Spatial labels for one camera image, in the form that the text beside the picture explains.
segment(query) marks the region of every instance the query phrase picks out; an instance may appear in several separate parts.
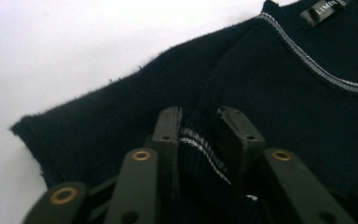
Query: white surface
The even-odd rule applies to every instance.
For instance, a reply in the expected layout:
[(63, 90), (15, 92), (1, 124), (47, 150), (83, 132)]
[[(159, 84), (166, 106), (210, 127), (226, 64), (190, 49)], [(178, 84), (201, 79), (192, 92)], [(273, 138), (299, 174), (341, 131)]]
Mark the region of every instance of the white surface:
[(12, 124), (127, 76), (171, 46), (245, 21), (262, 4), (0, 0), (0, 224), (21, 223), (46, 191)]

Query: garment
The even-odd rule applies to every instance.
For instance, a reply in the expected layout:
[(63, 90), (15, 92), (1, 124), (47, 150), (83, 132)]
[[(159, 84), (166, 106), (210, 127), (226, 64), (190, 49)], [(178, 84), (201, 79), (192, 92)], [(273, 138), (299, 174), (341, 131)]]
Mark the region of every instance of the garment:
[(117, 175), (142, 147), (158, 113), (183, 109), (182, 196), (163, 223), (258, 223), (257, 201), (231, 194), (217, 146), (216, 111), (242, 111), (268, 147), (295, 152), (327, 186), (358, 183), (358, 1), (311, 26), (300, 13), (317, 1), (279, 7), (178, 45), (139, 72), (12, 128), (41, 164), (48, 187), (91, 187)]

